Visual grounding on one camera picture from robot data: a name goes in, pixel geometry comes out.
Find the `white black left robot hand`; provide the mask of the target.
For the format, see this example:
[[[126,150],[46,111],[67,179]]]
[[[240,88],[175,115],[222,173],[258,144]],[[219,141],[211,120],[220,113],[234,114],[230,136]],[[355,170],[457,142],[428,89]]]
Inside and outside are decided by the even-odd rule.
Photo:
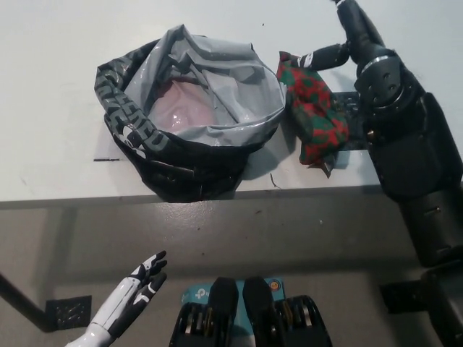
[[[135,268],[127,277],[123,278],[111,292],[90,322],[105,330],[122,316],[123,311],[132,304],[139,294],[152,280],[160,278],[160,273],[167,261],[164,259],[166,251],[161,251],[149,257]]]

